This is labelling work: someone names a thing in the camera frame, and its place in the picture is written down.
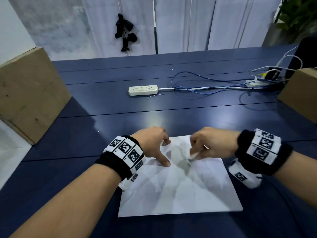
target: white paper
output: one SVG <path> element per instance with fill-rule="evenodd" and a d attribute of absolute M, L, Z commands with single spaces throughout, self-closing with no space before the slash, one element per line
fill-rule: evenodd
<path fill-rule="evenodd" d="M 189 136 L 170 140 L 161 151 L 171 166 L 147 158 L 122 192 L 118 217 L 243 210 L 220 158 L 189 163 Z"/>

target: blue table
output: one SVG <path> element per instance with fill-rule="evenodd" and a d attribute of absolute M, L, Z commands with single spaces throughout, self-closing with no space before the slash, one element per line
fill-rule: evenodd
<path fill-rule="evenodd" d="M 138 85 L 170 87 L 180 71 L 219 80 L 244 79 L 254 68 L 276 64 L 293 47 L 54 62 L 73 97 L 0 191 L 0 237 L 8 237 L 91 166 L 113 137 L 148 126 L 164 126 L 170 136 L 189 135 L 204 126 L 261 128 L 317 158 L 317 127 L 276 100 L 278 92 L 228 90 L 201 96 L 168 91 L 150 98 L 127 92 Z M 175 83 L 223 84 L 192 74 L 181 74 Z M 117 189 L 92 237 L 317 237 L 317 212 L 275 178 L 265 177 L 255 190 L 230 178 L 243 212 L 117 218 Z"/>

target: person's right hand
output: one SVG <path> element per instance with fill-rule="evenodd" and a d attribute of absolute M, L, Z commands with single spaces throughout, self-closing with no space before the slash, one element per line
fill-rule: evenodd
<path fill-rule="evenodd" d="M 205 127 L 191 135 L 190 154 L 199 153 L 198 160 L 207 157 L 230 158 L 238 149 L 239 135 L 239 131 Z"/>

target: brown box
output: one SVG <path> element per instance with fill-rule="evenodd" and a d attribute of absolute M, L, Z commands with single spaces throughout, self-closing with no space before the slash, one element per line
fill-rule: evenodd
<path fill-rule="evenodd" d="M 0 119 L 36 144 L 71 95 L 43 48 L 0 65 Z"/>
<path fill-rule="evenodd" d="M 317 123 L 317 70 L 296 70 L 277 99 Z"/>

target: white plastic casing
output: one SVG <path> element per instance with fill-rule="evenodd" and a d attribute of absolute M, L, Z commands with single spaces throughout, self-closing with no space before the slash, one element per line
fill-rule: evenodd
<path fill-rule="evenodd" d="M 157 85 L 129 87 L 130 96 L 157 94 L 158 91 Z"/>

